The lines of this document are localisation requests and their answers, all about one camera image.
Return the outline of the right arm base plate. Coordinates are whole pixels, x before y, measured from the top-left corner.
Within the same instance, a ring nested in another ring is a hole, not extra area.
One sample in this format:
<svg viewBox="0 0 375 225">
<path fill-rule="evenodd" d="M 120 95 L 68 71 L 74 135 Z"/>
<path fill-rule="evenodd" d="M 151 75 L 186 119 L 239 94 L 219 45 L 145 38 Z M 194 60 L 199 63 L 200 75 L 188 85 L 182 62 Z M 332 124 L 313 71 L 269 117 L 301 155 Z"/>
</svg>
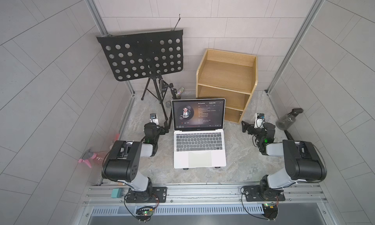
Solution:
<svg viewBox="0 0 375 225">
<path fill-rule="evenodd" d="M 261 185 L 243 186 L 241 193 L 247 202 L 283 202 L 286 200 L 283 190 Z"/>
</svg>

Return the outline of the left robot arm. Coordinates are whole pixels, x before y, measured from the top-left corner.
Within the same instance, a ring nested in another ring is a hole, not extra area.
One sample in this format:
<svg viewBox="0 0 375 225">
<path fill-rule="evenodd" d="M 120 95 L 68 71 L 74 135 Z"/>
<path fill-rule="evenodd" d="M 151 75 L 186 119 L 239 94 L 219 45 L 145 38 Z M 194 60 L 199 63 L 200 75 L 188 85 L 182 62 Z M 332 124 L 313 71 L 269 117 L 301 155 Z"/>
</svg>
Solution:
<svg viewBox="0 0 375 225">
<path fill-rule="evenodd" d="M 102 177 L 129 186 L 125 195 L 126 203 L 164 203 L 166 187 L 153 187 L 149 177 L 139 173 L 140 159 L 153 157 L 158 150 L 163 127 L 148 123 L 144 126 L 145 136 L 140 142 L 115 141 L 102 164 Z"/>
</svg>

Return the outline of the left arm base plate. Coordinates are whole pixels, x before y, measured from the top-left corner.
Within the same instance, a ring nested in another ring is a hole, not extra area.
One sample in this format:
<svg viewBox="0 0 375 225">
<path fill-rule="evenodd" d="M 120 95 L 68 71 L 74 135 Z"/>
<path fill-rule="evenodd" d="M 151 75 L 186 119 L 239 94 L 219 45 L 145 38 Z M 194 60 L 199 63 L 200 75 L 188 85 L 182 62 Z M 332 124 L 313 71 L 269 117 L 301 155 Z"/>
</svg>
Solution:
<svg viewBox="0 0 375 225">
<path fill-rule="evenodd" d="M 167 197 L 167 187 L 152 187 L 146 191 L 139 192 L 129 189 L 125 195 L 126 203 L 165 203 Z"/>
</svg>

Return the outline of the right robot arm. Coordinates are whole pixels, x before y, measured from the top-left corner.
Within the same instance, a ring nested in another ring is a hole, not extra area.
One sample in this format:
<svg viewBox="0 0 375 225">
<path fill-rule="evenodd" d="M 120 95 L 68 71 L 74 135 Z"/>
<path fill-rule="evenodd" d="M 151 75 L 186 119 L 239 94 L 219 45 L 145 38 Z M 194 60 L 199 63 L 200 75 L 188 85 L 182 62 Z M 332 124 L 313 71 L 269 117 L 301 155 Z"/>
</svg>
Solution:
<svg viewBox="0 0 375 225">
<path fill-rule="evenodd" d="M 264 156 L 283 157 L 284 167 L 278 172 L 265 175 L 259 185 L 244 186 L 241 194 L 247 202 L 285 201 L 284 188 L 296 183 L 320 183 L 327 176 L 327 167 L 311 142 L 282 140 L 274 142 L 275 125 L 256 125 L 241 122 L 242 132 L 256 139 L 255 145 Z"/>
</svg>

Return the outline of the silver laptop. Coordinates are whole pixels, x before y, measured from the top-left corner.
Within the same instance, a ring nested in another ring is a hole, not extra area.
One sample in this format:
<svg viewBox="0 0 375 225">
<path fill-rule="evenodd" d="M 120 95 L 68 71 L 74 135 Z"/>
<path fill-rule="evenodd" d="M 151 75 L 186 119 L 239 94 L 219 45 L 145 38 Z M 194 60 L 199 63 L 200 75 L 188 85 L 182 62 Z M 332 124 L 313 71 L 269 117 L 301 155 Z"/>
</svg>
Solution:
<svg viewBox="0 0 375 225">
<path fill-rule="evenodd" d="M 226 100 L 172 100 L 174 168 L 227 165 L 224 138 Z"/>
</svg>

